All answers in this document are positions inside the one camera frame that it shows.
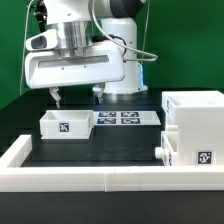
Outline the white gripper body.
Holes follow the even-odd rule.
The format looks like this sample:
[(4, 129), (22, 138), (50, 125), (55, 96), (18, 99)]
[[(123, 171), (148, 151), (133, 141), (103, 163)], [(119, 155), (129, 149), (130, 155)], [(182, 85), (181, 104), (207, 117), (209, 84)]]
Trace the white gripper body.
[(97, 44), (85, 56), (61, 58), (56, 50), (29, 53), (25, 77), (32, 89), (98, 84), (124, 78), (121, 50), (114, 44)]

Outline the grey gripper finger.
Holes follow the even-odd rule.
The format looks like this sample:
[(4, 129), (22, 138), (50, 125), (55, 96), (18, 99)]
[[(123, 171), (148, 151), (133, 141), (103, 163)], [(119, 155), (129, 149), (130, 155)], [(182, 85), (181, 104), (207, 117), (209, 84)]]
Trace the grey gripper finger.
[(58, 94), (58, 88), (57, 87), (51, 87), (49, 89), (49, 93), (53, 97), (53, 99), (55, 100), (55, 103), (56, 103), (57, 108), (60, 108), (60, 100), (61, 100), (61, 97)]

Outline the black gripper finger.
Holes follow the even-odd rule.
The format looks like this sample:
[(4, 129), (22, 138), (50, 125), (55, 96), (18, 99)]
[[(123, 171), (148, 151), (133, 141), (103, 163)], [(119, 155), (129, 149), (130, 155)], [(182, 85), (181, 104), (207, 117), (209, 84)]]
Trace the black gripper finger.
[(105, 84), (104, 83), (100, 83), (97, 84), (93, 87), (93, 93), (94, 93), (94, 98), (95, 98), (95, 104), (99, 105), (103, 102), (103, 93), (105, 90)]

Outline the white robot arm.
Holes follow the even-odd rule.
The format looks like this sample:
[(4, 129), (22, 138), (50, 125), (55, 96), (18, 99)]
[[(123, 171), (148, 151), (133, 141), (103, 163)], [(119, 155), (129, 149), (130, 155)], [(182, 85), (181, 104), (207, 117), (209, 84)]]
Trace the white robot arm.
[(133, 17), (142, 0), (38, 0), (40, 33), (25, 41), (25, 78), (56, 101), (64, 86), (91, 84), (98, 99), (128, 99), (148, 90), (137, 55)]

